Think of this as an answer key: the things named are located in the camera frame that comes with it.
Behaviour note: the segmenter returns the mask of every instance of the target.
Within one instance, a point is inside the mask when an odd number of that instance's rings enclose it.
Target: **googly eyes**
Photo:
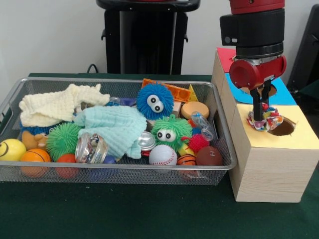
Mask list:
[[[174,142],[176,139],[176,134],[173,130],[162,129],[157,133],[159,141],[162,142]]]
[[[147,103],[155,113],[160,113],[164,110],[164,104],[160,101],[157,95],[150,95]]]

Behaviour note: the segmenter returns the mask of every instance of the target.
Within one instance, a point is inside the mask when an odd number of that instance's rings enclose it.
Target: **red paper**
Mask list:
[[[233,57],[236,56],[236,50],[232,48],[217,48],[219,59],[223,66],[224,72],[229,73],[231,64],[233,64]]]

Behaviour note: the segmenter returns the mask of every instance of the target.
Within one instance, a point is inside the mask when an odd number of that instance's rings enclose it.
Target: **metal basket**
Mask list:
[[[118,97],[135,98],[141,88],[142,80],[111,79],[73,79],[73,78],[26,78],[18,81],[0,106],[0,141],[20,138],[19,102],[25,95],[65,90],[69,84],[94,86],[101,84],[101,93]],[[213,125],[214,140],[222,157],[223,166],[152,166],[148,158],[139,160],[124,156],[116,164],[79,164],[79,163],[32,163],[0,161],[0,181],[15,182],[73,182],[73,183],[128,183],[128,184],[184,184],[217,185],[226,171],[232,169],[237,158],[226,117],[221,105],[217,88],[208,82],[165,83],[187,88],[192,84],[198,100],[210,109],[208,121]],[[45,171],[38,178],[27,177],[24,169]],[[68,174],[75,170],[77,175],[70,179],[61,178],[57,171]]]

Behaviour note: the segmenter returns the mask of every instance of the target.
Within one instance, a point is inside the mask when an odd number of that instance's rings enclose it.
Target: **green spiky ball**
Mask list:
[[[63,123],[50,132],[46,149],[54,162],[67,153],[75,153],[80,129],[73,123]]]
[[[158,139],[158,131],[163,129],[170,129],[176,134],[176,139],[173,142],[165,142],[160,141]],[[192,127],[185,119],[175,118],[175,115],[170,115],[169,118],[163,117],[162,119],[158,119],[155,121],[155,125],[151,131],[156,139],[156,145],[165,144],[170,146],[175,150],[178,151],[180,147],[179,141],[182,137],[191,137],[192,136]]]

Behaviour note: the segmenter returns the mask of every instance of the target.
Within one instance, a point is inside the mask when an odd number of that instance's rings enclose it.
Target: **yellow triangle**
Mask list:
[[[189,95],[188,101],[198,101],[198,98],[197,98],[197,96],[195,94],[193,86],[189,85],[188,89],[190,90],[190,95]]]

